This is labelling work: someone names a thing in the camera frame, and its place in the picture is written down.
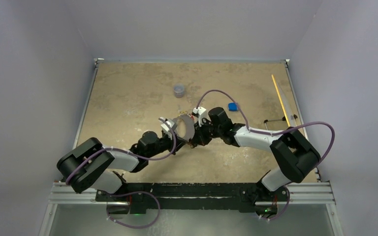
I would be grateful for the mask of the metal key organizer plate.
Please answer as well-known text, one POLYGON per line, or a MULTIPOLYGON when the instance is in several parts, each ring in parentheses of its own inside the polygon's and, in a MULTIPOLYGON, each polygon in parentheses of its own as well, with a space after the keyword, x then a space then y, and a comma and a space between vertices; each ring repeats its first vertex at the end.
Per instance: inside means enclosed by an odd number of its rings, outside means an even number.
POLYGON ((174 130, 177 132, 178 136, 185 141, 189 141, 194 137, 195 128, 194 121, 191 116, 183 114, 172 119, 175 122, 174 130))

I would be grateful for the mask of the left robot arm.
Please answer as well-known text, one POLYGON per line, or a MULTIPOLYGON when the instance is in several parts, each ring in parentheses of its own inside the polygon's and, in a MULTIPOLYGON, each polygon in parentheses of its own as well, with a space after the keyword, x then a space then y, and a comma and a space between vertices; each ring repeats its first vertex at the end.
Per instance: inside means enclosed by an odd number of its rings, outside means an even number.
POLYGON ((162 133, 158 137, 154 131, 146 131, 130 150, 104 147, 95 137, 63 156, 56 164, 67 185, 76 193, 94 188, 108 192, 114 201, 121 201, 127 195, 125 180, 114 173, 115 169, 136 173, 149 164, 149 159, 168 152, 175 154, 186 140, 177 135, 162 133))

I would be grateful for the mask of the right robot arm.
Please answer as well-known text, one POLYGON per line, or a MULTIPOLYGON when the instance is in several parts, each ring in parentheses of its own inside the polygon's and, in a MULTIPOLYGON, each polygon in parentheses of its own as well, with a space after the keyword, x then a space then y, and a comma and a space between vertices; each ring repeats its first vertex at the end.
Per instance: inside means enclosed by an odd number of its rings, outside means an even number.
POLYGON ((219 138, 234 147, 249 147, 273 154, 277 167, 267 172, 257 183, 257 195, 263 200, 273 197, 280 187, 291 182, 301 183, 321 160, 318 151, 298 130, 269 132, 247 128, 243 123, 233 123, 222 107, 207 111, 194 108, 197 118, 195 134, 189 140, 193 146, 205 146, 219 138))

